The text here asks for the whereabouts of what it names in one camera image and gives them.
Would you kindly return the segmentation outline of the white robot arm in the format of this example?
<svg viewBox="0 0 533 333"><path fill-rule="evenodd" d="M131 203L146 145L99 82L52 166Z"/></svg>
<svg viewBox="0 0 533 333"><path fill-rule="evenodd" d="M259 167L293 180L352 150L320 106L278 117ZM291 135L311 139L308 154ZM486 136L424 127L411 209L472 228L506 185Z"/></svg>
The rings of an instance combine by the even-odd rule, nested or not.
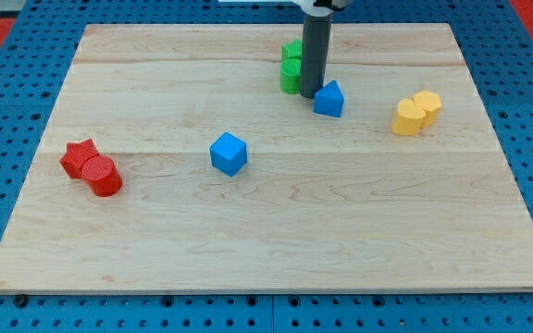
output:
<svg viewBox="0 0 533 333"><path fill-rule="evenodd" d="M354 0L291 0L305 14L312 17L325 17L333 12L341 11Z"/></svg>

